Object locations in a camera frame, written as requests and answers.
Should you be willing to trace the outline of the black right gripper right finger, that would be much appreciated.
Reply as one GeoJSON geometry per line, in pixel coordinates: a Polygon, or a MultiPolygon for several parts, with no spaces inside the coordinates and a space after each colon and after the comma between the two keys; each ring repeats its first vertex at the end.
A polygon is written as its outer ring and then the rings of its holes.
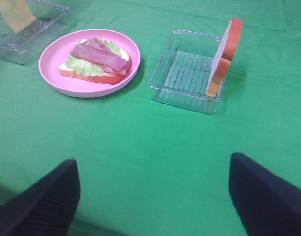
{"type": "Polygon", "coordinates": [[[301,236],[301,189],[243,153],[232,153],[229,193],[249,236],[301,236]]]}

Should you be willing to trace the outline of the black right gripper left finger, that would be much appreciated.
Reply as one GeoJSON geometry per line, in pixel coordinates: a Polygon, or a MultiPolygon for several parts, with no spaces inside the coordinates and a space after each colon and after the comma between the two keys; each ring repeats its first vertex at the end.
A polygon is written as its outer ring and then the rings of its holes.
{"type": "Polygon", "coordinates": [[[0,205],[0,236],[65,236],[79,199],[77,162],[67,159],[0,205]]]}

